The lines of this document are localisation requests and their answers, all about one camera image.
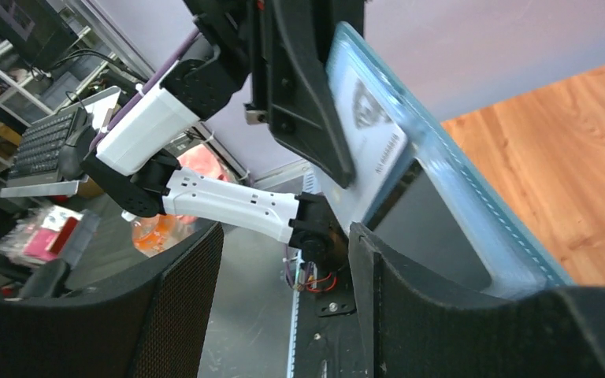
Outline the blue card holder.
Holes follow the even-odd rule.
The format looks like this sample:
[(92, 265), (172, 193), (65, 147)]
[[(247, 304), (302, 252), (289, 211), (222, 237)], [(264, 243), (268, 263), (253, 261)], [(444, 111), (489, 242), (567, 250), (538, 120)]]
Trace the blue card holder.
[(478, 172), (436, 118), (407, 90), (369, 44), (347, 23), (337, 26), (326, 72), (351, 66), (374, 82), (392, 104), (406, 134), (378, 208), (415, 160), (424, 169), (492, 278), (482, 293), (522, 298), (572, 278)]

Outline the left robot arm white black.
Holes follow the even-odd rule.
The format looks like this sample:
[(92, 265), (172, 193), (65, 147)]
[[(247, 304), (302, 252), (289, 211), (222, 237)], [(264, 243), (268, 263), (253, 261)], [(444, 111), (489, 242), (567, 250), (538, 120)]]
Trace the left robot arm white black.
[(321, 195), (278, 194), (212, 179), (165, 150), (222, 110), (246, 82), (249, 121), (345, 188), (356, 171), (326, 68), (335, 31), (362, 32), (362, 1), (189, 1), (196, 32), (142, 94), (98, 133), (82, 169), (139, 217), (193, 215), (260, 232), (332, 270), (347, 237)]

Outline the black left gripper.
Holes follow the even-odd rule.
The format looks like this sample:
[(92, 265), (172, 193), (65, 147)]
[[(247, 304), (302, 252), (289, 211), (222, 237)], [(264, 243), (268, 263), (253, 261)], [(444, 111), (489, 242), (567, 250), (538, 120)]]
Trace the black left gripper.
[(364, 28), (363, 1), (186, 1), (199, 35), (182, 59), (182, 103), (200, 120), (251, 79), (249, 124), (341, 187), (355, 178), (325, 71), (336, 27)]

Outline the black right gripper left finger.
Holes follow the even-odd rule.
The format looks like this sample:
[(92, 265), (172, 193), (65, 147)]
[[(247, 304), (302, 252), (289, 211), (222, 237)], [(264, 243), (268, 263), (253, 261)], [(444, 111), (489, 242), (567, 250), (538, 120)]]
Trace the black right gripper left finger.
[(64, 297), (0, 300), (0, 377), (196, 376), (223, 244), (213, 222)]

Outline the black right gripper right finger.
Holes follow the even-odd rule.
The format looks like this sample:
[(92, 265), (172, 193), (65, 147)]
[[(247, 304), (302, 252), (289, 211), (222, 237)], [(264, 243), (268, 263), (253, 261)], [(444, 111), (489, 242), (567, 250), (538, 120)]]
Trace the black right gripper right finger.
[(495, 298), (362, 224), (351, 225), (348, 257), (370, 377), (605, 377), (605, 287)]

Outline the white VIP card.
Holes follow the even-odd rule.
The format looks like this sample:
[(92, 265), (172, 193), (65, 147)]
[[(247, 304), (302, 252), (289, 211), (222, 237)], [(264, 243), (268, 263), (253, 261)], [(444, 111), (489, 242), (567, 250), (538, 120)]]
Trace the white VIP card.
[(348, 232), (351, 224), (365, 223), (376, 212), (377, 199), (407, 137), (384, 92), (357, 68), (333, 69), (329, 79), (355, 177), (342, 188), (318, 167), (313, 172), (340, 227)]

